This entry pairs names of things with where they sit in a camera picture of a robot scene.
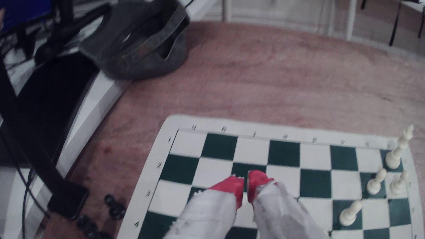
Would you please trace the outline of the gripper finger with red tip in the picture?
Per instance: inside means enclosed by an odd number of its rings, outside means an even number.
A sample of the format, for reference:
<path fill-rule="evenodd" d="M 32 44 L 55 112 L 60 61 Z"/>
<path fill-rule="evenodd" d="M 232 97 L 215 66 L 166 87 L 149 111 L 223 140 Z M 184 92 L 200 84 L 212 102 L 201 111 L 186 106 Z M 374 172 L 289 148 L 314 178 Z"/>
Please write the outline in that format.
<path fill-rule="evenodd" d="M 229 176 L 193 194 L 164 239 L 224 239 L 243 203 L 244 178 Z"/>
<path fill-rule="evenodd" d="M 248 201 L 262 239 L 328 239 L 281 181 L 263 171 L 248 172 Z"/>

